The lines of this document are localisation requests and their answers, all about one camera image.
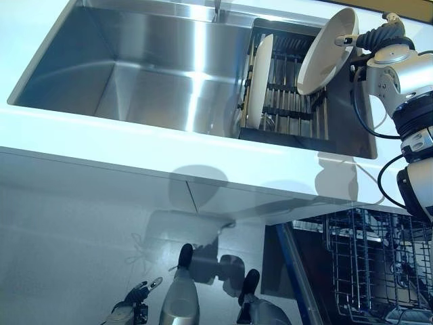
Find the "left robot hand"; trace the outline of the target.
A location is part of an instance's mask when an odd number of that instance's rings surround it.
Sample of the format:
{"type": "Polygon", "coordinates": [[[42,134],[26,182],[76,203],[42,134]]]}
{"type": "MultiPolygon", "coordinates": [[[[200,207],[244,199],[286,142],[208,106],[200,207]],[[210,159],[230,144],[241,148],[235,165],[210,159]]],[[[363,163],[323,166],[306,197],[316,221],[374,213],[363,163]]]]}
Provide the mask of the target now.
{"type": "Polygon", "coordinates": [[[162,281],[163,277],[157,277],[150,282],[143,281],[138,283],[138,285],[132,288],[126,295],[124,302],[130,305],[143,303],[148,298],[149,294],[161,285],[162,281]]]}

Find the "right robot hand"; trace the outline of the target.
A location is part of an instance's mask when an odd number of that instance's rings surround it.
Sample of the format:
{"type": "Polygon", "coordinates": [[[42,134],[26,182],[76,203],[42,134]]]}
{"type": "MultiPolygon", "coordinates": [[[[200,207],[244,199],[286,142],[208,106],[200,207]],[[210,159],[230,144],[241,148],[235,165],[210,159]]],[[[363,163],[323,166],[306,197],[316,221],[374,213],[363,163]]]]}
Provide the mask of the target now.
{"type": "Polygon", "coordinates": [[[368,30],[361,35],[341,35],[335,38],[334,43],[339,47],[357,47],[375,53],[390,45],[407,45],[415,50],[413,41],[405,36],[405,26],[396,13],[382,14],[386,23],[378,28],[368,30]]]}

